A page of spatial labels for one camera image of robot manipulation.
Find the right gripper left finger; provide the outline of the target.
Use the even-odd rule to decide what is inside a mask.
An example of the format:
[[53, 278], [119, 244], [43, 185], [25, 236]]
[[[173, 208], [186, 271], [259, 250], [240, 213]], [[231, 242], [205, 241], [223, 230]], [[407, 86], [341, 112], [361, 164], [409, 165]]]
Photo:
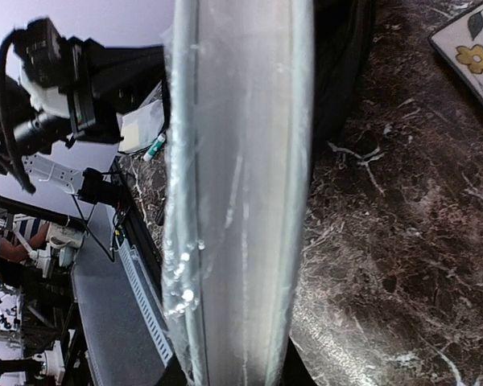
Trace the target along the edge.
[[155, 386], [187, 386], [187, 378], [176, 355], [171, 357]]

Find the pale green notebook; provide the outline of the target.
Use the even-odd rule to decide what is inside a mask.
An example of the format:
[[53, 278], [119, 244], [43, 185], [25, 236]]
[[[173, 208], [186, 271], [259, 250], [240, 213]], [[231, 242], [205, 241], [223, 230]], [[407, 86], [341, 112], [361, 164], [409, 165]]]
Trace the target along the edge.
[[163, 309], [190, 385], [276, 385], [308, 196], [309, 1], [178, 1]]

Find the black front table rail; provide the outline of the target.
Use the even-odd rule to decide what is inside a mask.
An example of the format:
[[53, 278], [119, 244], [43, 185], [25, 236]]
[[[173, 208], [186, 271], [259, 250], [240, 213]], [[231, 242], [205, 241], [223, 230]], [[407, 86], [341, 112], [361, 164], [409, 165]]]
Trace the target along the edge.
[[162, 289], [162, 254], [151, 237], [149, 229], [128, 187], [126, 174], [121, 170], [116, 158], [110, 170], [115, 172], [113, 181], [120, 187], [121, 197], [118, 208], [126, 213], [125, 219], [121, 221], [121, 224], [126, 226], [129, 241], [139, 250], [142, 267], [147, 271], [152, 288], [160, 295]]

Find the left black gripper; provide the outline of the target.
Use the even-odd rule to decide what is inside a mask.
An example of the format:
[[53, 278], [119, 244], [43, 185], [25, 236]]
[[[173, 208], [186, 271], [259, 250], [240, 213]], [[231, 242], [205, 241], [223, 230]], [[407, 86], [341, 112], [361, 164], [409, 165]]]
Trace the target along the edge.
[[135, 111], [163, 79], [162, 45], [104, 47], [71, 38], [71, 83], [66, 88], [72, 136], [78, 142], [117, 144], [118, 115]]

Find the black student backpack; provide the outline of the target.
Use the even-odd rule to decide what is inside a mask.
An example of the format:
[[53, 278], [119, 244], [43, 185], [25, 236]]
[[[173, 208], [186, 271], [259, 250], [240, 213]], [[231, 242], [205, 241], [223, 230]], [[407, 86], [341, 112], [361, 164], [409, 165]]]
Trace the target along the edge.
[[374, 37], [376, 2], [315, 1], [314, 146], [343, 129]]

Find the person in striped shirt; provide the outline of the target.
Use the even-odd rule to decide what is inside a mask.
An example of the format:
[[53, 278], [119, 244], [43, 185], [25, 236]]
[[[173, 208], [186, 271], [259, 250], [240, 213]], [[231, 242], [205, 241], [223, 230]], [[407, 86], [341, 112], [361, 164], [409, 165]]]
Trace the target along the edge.
[[36, 217], [15, 215], [11, 230], [2, 231], [0, 258], [22, 263], [30, 256], [29, 248], [34, 251], [43, 248], [46, 244], [47, 231], [50, 223]]

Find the white green glue stick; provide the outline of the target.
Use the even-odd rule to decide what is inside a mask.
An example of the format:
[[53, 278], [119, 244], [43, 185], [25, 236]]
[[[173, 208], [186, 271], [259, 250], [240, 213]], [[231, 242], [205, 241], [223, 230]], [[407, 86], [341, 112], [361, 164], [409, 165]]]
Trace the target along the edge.
[[165, 142], [166, 142], [166, 134], [160, 133], [159, 136], [151, 144], [151, 146], [147, 149], [142, 159], [145, 162], [149, 162], [162, 149]]

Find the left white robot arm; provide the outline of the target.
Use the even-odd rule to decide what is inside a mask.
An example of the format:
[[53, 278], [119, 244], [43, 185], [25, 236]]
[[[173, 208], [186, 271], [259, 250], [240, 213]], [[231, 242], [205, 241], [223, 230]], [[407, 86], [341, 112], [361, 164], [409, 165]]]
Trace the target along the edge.
[[[6, 75], [9, 50], [22, 60], [33, 85], [62, 97], [64, 113], [27, 106], [27, 88]], [[117, 122], [158, 84], [165, 83], [163, 46], [104, 47], [98, 42], [11, 32], [0, 47], [0, 173], [33, 194], [23, 156], [50, 150], [57, 141], [114, 145]]]

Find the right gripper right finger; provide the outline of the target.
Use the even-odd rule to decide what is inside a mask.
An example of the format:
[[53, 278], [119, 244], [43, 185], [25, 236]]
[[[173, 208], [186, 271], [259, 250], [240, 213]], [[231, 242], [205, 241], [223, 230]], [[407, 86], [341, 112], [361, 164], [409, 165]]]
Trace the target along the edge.
[[287, 342], [287, 352], [281, 375], [282, 386], [316, 386], [310, 373], [306, 369], [299, 352], [291, 338]]

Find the floral square plate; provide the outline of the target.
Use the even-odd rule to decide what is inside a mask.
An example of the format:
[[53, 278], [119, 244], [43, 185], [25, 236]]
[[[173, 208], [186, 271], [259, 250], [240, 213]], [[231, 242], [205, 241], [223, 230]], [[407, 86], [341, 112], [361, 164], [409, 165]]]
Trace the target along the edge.
[[429, 42], [483, 105], [483, 2], [433, 32]]

